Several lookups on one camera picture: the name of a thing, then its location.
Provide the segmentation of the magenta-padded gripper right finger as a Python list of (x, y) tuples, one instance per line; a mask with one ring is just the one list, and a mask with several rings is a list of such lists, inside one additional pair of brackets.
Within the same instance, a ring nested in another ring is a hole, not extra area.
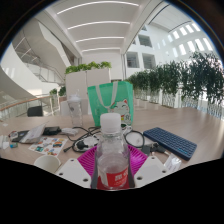
[(147, 156), (139, 149), (128, 146), (130, 152), (128, 183), (140, 188), (168, 175), (168, 169), (156, 156)]

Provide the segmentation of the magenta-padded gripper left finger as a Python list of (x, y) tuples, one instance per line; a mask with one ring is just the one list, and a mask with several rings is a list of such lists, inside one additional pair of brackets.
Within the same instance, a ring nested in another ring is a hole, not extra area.
[(95, 173), (95, 151), (96, 147), (93, 147), (78, 159), (69, 159), (56, 175), (81, 187), (95, 189), (98, 180), (98, 175)]

